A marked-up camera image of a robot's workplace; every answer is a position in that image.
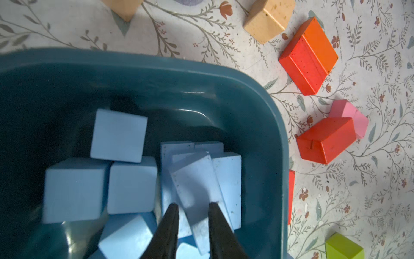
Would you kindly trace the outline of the red block upright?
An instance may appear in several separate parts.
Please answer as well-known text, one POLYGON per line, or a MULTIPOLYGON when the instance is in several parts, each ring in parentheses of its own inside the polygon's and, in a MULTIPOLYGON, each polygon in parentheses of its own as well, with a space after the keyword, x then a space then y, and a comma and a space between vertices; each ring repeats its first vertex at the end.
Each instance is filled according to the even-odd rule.
POLYGON ((288 195, 288 218, 287 224, 291 224, 291 215, 292 215, 292 204, 293 204, 293 195, 294 195, 294 185, 295 185, 295 171, 289 170, 289 195, 288 195))

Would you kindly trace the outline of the pink block back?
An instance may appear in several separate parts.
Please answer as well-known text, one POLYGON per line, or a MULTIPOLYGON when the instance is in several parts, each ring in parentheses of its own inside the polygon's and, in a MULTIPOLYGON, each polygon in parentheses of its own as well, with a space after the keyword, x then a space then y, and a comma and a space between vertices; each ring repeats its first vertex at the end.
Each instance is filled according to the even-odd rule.
POLYGON ((363 139, 369 125, 368 118, 348 100, 335 100, 329 112, 330 118, 352 118, 358 139, 363 139))

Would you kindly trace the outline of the purple oval pad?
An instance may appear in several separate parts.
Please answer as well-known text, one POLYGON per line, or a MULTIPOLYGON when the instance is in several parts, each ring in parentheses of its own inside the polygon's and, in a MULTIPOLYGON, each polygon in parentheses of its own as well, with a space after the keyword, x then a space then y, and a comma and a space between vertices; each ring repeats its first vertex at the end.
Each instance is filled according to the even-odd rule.
POLYGON ((195 5, 199 5, 203 1, 204 0, 175 0, 175 2, 180 3, 182 5, 185 5, 185 6, 195 6, 195 5))

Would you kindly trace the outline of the blue long block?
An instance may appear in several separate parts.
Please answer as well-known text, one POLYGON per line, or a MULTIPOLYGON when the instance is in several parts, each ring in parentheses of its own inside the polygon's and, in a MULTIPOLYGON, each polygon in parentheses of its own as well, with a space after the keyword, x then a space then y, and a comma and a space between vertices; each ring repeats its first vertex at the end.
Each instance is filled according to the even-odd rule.
POLYGON ((203 256, 210 252, 209 204, 215 202, 221 209, 226 223, 232 223, 226 208, 211 156, 197 152, 168 167, 182 208, 190 225, 196 246, 203 256))

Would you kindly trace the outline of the red block middle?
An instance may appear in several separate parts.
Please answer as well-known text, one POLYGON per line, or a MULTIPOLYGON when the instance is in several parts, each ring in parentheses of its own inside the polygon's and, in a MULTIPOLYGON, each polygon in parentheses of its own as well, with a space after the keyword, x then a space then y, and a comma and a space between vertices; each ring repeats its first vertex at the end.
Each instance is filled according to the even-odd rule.
POLYGON ((324 118, 296 138, 302 159, 328 165, 356 141, 352 118, 324 118))

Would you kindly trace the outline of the small wooden cube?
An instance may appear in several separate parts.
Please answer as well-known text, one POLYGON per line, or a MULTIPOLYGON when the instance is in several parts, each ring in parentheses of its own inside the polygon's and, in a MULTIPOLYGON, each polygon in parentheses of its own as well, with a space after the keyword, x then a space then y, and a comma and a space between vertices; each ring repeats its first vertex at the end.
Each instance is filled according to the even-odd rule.
POLYGON ((287 29, 294 8, 295 0, 257 0, 243 28, 259 44, 266 44, 287 29))

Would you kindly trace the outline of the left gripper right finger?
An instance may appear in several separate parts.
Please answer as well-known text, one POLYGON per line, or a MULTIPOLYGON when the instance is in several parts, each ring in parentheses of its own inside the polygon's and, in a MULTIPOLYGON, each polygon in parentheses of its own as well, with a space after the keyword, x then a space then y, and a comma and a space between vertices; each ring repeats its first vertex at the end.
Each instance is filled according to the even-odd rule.
POLYGON ((211 259, 249 258, 215 202, 209 203, 208 220, 211 259))

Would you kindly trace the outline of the blue block in bin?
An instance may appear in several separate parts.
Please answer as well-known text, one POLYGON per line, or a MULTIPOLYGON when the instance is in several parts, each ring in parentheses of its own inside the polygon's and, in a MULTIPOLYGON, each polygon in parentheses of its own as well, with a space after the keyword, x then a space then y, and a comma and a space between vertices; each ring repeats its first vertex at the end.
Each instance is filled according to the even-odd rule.
POLYGON ((211 158, 232 228, 233 230, 240 229, 242 225, 242 157, 234 152, 225 152, 212 154, 211 158))

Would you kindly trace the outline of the orange red block back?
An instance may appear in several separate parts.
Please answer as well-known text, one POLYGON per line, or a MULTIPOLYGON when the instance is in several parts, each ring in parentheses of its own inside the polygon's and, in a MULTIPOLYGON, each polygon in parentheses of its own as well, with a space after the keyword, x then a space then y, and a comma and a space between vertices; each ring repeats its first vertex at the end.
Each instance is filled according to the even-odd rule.
POLYGON ((338 55, 315 17, 299 27, 279 57, 279 63, 304 96, 319 92, 337 60, 338 55))

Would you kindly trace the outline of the blue flat block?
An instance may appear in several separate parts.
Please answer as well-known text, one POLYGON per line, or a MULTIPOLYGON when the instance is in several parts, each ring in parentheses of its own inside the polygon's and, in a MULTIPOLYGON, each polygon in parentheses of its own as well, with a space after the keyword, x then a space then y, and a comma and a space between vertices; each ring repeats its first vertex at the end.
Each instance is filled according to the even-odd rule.
POLYGON ((206 151, 210 154, 220 154, 224 152, 224 144, 220 141, 195 142, 195 149, 206 151))

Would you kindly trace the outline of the green cube block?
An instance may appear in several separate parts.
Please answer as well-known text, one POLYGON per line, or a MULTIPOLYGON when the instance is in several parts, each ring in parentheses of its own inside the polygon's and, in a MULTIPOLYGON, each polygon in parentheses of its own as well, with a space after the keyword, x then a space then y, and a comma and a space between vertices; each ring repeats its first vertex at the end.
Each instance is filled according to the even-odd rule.
POLYGON ((328 238, 325 247, 327 259, 364 259, 364 249, 340 233, 328 238))

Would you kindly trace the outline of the teal plastic bin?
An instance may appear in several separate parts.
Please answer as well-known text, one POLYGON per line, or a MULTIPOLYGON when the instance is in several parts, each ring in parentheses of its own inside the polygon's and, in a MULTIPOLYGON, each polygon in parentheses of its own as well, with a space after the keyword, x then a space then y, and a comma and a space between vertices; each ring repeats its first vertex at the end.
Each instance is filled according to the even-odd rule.
POLYGON ((105 219, 42 224, 45 170, 89 156, 97 109, 148 118, 145 156, 164 141, 221 141, 242 157, 242 226, 252 259, 283 259, 289 145, 267 91, 230 68, 74 49, 1 55, 1 258, 87 258, 105 219))

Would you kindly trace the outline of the blue cube in bin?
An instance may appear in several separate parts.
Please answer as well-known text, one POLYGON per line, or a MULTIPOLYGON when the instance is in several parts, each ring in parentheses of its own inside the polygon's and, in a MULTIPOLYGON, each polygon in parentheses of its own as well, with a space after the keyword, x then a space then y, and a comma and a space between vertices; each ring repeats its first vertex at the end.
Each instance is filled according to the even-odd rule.
POLYGON ((98 109, 94 122, 90 157, 101 160, 140 163, 148 118, 98 109))
POLYGON ((210 259, 210 254, 201 255, 193 236, 179 238, 176 259, 210 259))
POLYGON ((157 173, 157 163, 152 156, 144 156, 140 163, 114 162, 110 169, 108 213, 152 211, 155 206, 157 173))
POLYGON ((139 259, 156 229, 152 212, 110 215, 98 248, 107 259, 139 259))
POLYGON ((46 224, 101 217, 107 202, 113 162, 68 158, 45 171, 43 217, 46 224))

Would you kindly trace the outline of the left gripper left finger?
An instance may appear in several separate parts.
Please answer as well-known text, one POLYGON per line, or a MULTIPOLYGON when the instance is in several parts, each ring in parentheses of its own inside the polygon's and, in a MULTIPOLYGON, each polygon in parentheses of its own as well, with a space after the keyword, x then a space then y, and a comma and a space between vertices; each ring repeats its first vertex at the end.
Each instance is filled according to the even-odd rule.
POLYGON ((140 259, 175 259, 179 232, 179 206, 170 204, 140 259))

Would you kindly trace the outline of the small wooden cylinder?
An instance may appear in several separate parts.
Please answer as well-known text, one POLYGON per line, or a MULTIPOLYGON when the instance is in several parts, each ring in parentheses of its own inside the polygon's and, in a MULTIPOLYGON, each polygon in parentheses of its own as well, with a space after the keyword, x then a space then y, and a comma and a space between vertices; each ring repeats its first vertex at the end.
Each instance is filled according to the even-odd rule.
POLYGON ((143 0, 101 0, 107 7, 120 16, 125 22, 130 22, 143 0))

